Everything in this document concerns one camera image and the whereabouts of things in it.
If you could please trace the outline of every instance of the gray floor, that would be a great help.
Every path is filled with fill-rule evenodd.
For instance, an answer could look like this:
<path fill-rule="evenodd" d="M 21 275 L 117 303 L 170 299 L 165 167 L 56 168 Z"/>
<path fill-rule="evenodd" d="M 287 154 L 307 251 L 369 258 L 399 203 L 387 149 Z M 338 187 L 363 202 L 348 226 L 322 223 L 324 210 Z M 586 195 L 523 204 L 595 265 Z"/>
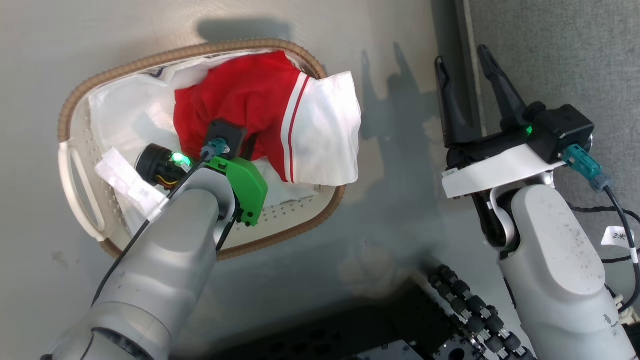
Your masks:
<path fill-rule="evenodd" d="M 330 74 L 353 72 L 364 111 L 360 180 L 311 233 L 219 263 L 176 354 L 384 297 L 439 261 L 522 336 L 472 203 L 447 200 L 440 187 L 433 60 L 459 51 L 450 10 L 424 0 L 2 2 L 0 357 L 49 350 L 86 313 L 112 262 L 76 222 L 60 185 L 56 120 L 69 93 L 146 55 L 245 37 L 292 40 Z"/>

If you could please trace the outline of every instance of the white label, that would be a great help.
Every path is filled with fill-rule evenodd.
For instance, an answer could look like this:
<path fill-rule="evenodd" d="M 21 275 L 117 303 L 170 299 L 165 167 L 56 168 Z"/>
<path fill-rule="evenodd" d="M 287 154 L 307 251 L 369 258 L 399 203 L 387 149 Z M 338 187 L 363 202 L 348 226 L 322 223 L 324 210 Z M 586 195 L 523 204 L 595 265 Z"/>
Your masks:
<path fill-rule="evenodd" d="M 181 163 L 180 168 L 182 168 L 185 172 L 191 171 L 191 167 L 187 165 L 187 163 Z"/>
<path fill-rule="evenodd" d="M 636 238 L 634 232 L 631 232 L 631 236 Z M 622 226 L 609 226 L 604 231 L 604 236 L 602 237 L 602 245 L 613 245 L 623 247 L 625 249 L 629 249 L 629 240 L 627 238 L 627 233 L 625 232 L 625 228 Z"/>
<path fill-rule="evenodd" d="M 136 169 L 114 147 L 102 155 L 102 160 L 95 166 L 95 173 L 125 195 L 147 218 L 156 217 L 159 205 L 166 204 L 164 194 L 142 180 Z"/>

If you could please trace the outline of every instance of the robotic arm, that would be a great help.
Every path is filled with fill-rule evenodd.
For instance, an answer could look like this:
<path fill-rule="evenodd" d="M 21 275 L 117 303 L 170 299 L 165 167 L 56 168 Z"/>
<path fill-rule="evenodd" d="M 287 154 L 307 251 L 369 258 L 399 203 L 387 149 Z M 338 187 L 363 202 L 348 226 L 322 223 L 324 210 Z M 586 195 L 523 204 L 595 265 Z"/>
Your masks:
<path fill-rule="evenodd" d="M 115 268 L 89 313 L 58 342 L 53 359 L 168 359 L 234 221 L 227 177 L 196 170 Z"/>
<path fill-rule="evenodd" d="M 580 165 L 574 156 L 586 155 L 580 147 L 590 149 L 593 123 L 570 105 L 525 107 L 489 49 L 481 45 L 478 55 L 503 116 L 502 132 L 484 138 L 464 119 L 442 58 L 435 64 L 449 148 L 447 196 L 473 198 L 540 359 L 637 359 L 605 289 L 602 260 L 554 188 L 553 170 Z M 603 174 L 579 170 L 594 190 L 607 188 Z M 494 351 L 501 359 L 521 358 L 500 350 Z"/>
<path fill-rule="evenodd" d="M 540 359 L 638 359 L 605 289 L 602 262 L 553 188 L 553 169 L 565 165 L 563 158 L 570 160 L 568 149 L 589 150 L 593 124 L 570 105 L 526 107 L 489 50 L 481 46 L 478 53 L 498 99 L 502 132 L 480 137 L 469 126 L 438 58 L 449 148 L 442 181 L 447 196 L 473 198 L 486 239 L 499 252 L 522 328 Z M 235 134 L 223 136 L 227 140 L 243 142 L 244 135 L 233 129 L 213 129 L 213 137 L 226 131 Z M 168 359 L 216 261 L 216 244 L 236 220 L 255 225 L 252 215 L 264 203 L 266 184 L 259 181 L 243 186 L 251 192 L 234 192 L 234 182 L 246 185 L 256 177 L 241 159 L 232 160 L 239 146 L 231 147 L 233 156 L 196 166 L 172 190 L 160 217 L 120 256 L 89 313 L 42 359 Z M 174 174 L 165 170 L 160 179 Z M 598 184 L 606 186 L 607 180 Z M 465 321 L 484 316 L 466 314 Z M 501 359 L 531 358 L 530 352 L 505 352 L 500 346 L 495 352 Z"/>

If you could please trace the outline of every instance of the white plastic basket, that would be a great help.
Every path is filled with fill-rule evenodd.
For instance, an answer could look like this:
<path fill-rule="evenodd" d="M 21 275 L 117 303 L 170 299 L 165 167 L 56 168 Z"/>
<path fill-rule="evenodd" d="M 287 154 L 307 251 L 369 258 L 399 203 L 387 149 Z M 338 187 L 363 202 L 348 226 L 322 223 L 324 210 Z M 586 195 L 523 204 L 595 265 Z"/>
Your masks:
<path fill-rule="evenodd" d="M 320 63 L 302 47 L 279 39 L 258 39 L 203 44 L 185 47 L 135 61 L 86 80 L 67 99 L 58 124 L 60 149 L 58 162 L 62 186 L 71 210 L 84 230 L 93 236 L 111 256 L 117 257 L 130 242 L 132 234 L 113 189 L 94 171 L 103 149 L 98 134 L 92 131 L 88 96 L 113 81 L 133 74 L 153 72 L 167 65 L 176 65 L 201 57 L 234 57 L 247 51 L 283 50 L 289 59 L 313 78 L 325 78 Z M 86 193 L 88 206 L 81 200 L 79 188 Z M 289 201 L 262 211 L 255 227 L 237 225 L 229 234 L 220 259 L 232 258 L 287 240 L 309 231 L 324 222 L 342 200 L 345 186 L 320 187 L 311 198 Z"/>

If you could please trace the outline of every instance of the black metal frame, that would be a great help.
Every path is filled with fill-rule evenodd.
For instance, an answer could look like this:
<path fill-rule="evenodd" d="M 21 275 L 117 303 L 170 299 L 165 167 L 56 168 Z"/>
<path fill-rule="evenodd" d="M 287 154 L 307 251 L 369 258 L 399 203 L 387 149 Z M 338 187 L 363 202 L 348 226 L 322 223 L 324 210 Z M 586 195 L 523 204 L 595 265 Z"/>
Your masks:
<path fill-rule="evenodd" d="M 267 338 L 241 345 L 211 357 L 215 360 L 338 360 L 357 359 L 355 354 L 404 340 L 423 359 L 440 358 L 460 347 L 460 359 L 484 359 L 465 341 L 462 324 L 418 286 L 413 285 L 397 300 L 384 306 L 364 306 L 295 327 Z"/>

